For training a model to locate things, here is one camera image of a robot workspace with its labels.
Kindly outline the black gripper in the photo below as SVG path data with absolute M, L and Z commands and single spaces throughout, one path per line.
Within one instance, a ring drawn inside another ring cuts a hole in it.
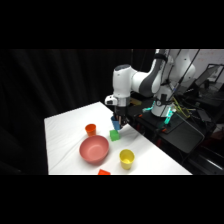
M 119 107 L 116 106 L 114 108 L 114 117 L 117 120 L 117 124 L 118 124 L 118 129 L 121 129 L 125 127 L 125 125 L 127 124 L 127 114 L 128 114 L 128 109 L 126 107 Z

